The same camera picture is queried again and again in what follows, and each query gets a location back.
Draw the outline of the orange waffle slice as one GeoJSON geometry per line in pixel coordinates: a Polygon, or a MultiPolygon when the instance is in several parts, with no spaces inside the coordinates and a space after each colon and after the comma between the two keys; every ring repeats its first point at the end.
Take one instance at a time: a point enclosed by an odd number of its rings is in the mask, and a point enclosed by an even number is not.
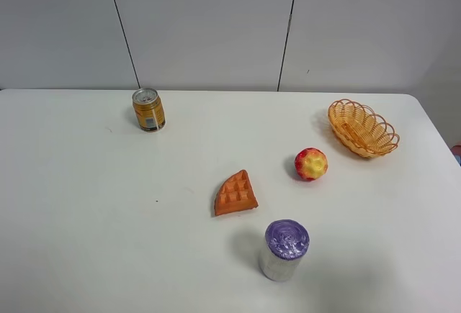
{"type": "Polygon", "coordinates": [[[246,170],[241,170],[223,182],[214,202],[214,215],[255,209],[259,203],[246,170]]]}

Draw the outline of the orange woven basket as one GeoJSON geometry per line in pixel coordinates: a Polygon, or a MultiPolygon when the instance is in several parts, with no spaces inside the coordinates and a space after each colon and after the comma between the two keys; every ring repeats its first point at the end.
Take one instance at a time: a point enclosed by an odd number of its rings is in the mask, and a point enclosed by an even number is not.
{"type": "Polygon", "coordinates": [[[329,106],[327,115],[336,138],[362,158],[379,158],[398,147],[395,128],[367,105],[340,99],[329,106]]]}

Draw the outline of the red yellow toy apple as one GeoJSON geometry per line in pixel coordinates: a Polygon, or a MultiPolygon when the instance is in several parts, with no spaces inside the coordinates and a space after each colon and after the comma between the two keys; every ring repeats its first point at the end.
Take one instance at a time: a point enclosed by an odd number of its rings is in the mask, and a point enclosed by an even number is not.
{"type": "Polygon", "coordinates": [[[300,151],[294,160],[295,170],[301,179],[314,181],[328,170],[326,155],[317,148],[306,148],[300,151]]]}

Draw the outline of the gold drink can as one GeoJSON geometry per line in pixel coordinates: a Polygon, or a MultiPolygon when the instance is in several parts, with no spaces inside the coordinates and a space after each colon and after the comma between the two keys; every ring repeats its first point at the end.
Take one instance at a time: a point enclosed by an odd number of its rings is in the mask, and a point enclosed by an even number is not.
{"type": "Polygon", "coordinates": [[[142,130],[156,132],[165,126],[164,108],[157,90],[138,89],[133,93],[132,100],[135,115],[142,130]]]}

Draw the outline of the purple lidded silver cup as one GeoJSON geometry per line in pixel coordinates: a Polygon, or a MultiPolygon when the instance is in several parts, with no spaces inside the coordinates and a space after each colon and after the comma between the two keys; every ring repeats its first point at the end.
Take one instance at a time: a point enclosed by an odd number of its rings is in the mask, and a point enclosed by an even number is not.
{"type": "Polygon", "coordinates": [[[295,220],[279,219],[267,227],[259,254],[262,273],[276,282],[288,281],[308,251],[308,231],[295,220]]]}

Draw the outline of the blue object at edge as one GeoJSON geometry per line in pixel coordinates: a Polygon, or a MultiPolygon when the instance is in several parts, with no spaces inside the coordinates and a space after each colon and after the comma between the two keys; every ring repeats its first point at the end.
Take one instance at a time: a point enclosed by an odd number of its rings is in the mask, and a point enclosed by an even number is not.
{"type": "Polygon", "coordinates": [[[451,147],[451,152],[454,155],[458,164],[461,165],[461,143],[458,143],[451,147]]]}

